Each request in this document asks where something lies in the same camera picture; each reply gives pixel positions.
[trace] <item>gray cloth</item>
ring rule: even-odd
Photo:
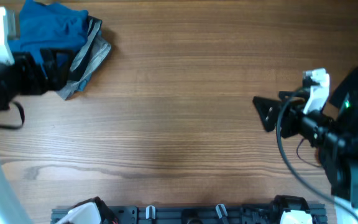
[[[68,80],[66,86],[57,91],[57,94],[64,100],[67,100],[71,95],[74,94],[75,91],[83,91],[86,84],[89,82],[92,73],[101,65],[102,61],[107,57],[110,50],[111,45],[101,37],[101,33],[97,34],[94,38],[89,64],[86,67],[85,73],[81,77],[81,80],[78,82]]]
[[[86,41],[86,44],[84,46],[82,46],[81,50],[78,52],[78,54],[75,56],[73,62],[71,63],[71,66],[70,66],[71,72],[76,70],[78,68],[78,66],[81,64],[86,53],[89,51],[92,42],[94,41],[95,37],[99,33],[101,26],[102,26],[102,21],[97,21],[93,24],[93,19],[90,20],[89,29],[88,29],[88,33],[89,33],[88,40]]]

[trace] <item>black bracket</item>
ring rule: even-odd
[[[304,198],[278,195],[274,198],[274,201],[270,203],[270,221],[279,221],[283,212],[289,212],[291,210],[304,211],[310,214],[308,202],[306,202]]]
[[[99,197],[90,198],[88,200],[80,202],[74,205],[73,208],[78,207],[80,205],[84,205],[88,202],[94,202],[96,204],[99,210],[100,217],[102,219],[102,223],[104,222],[104,220],[107,220],[109,223],[119,223],[119,219],[116,214]]]
[[[258,111],[260,120],[266,132],[271,132],[276,127],[278,113],[281,108],[281,101],[271,100],[259,96],[254,96],[252,102]]]
[[[252,102],[258,111],[260,120],[266,132],[271,132],[275,129],[282,104],[288,99],[288,96],[292,95],[292,93],[292,91],[280,91],[278,97],[281,101],[254,96]],[[294,110],[294,108],[299,109],[304,107],[309,96],[307,93],[300,93],[296,98],[297,100],[291,101],[291,106],[287,108],[284,114],[281,127],[281,135],[283,138],[289,138],[298,134],[298,127],[296,127],[297,122],[295,122],[298,119],[298,112],[297,110]]]

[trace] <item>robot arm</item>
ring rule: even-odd
[[[284,138],[301,134],[312,147],[318,148],[319,161],[331,183],[331,194],[358,213],[358,91],[348,94],[338,118],[332,119],[322,113],[329,93],[325,69],[305,72],[303,90],[298,95],[303,100],[290,102],[285,110],[280,134]],[[279,93],[283,101],[288,100],[288,95],[292,92]],[[265,130],[272,131],[283,103],[256,96],[254,105]],[[348,213],[339,208],[337,212],[339,223],[353,223]]]
[[[66,83],[68,68],[58,68],[54,59],[57,53],[69,54],[68,63],[73,58],[73,53],[65,50],[41,49],[44,65],[47,65],[45,74],[31,55],[11,53],[7,40],[17,37],[18,27],[14,13],[0,7],[0,110],[6,108],[18,94],[41,95],[49,90],[61,89]],[[0,223],[32,223],[6,180],[1,163]]]

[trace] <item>wooden table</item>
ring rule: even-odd
[[[2,167],[34,222],[97,195],[138,206],[238,205],[282,194],[323,202],[289,173],[252,97],[294,90],[302,71],[319,67],[333,90],[358,65],[358,2],[66,5],[102,19],[115,49],[84,93],[18,97],[24,128],[0,130]],[[0,113],[0,122],[18,120]],[[324,172],[296,158],[299,140],[284,141],[288,157],[328,194]],[[307,143],[300,151],[314,162]]]

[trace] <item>cable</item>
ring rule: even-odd
[[[352,215],[358,221],[358,216],[352,210],[350,210],[347,207],[343,206],[341,203],[336,202],[330,196],[325,195],[324,193],[322,193],[319,190],[315,189],[312,185],[307,183],[307,181],[304,178],[299,176],[299,174],[292,167],[290,161],[288,160],[287,156],[285,155],[284,148],[283,148],[283,143],[281,141],[281,122],[282,122],[282,119],[283,119],[284,112],[285,112],[286,108],[288,107],[288,105],[291,103],[292,98],[294,98],[302,90],[303,90],[303,88],[299,88],[299,89],[295,90],[292,93],[292,95],[287,99],[287,101],[284,102],[284,105],[283,105],[283,107],[281,108],[281,110],[280,110],[280,112],[278,114],[277,127],[276,127],[276,137],[277,137],[278,150],[280,150],[280,154],[281,154],[281,157],[283,158],[283,161],[284,161],[285,165],[287,165],[287,167],[291,171],[292,175],[294,175],[294,177],[296,179],[298,179],[299,182],[301,182],[301,184],[303,186],[305,186],[307,189],[311,190],[317,196],[319,196],[319,197],[325,199],[326,201],[333,203],[335,206],[338,206],[341,209],[347,211],[350,215]]]
[[[305,164],[309,164],[309,165],[311,165],[311,166],[313,166],[313,167],[315,167],[315,168],[323,168],[322,166],[319,166],[319,165],[316,165],[316,164],[312,164],[311,162],[308,162],[308,161],[302,159],[302,158],[299,156],[299,147],[301,147],[301,145],[302,145],[302,143],[303,143],[304,140],[305,140],[305,139],[302,139],[302,140],[299,142],[298,147],[296,147],[296,155],[298,156],[298,158],[299,158],[300,160],[302,160]]]

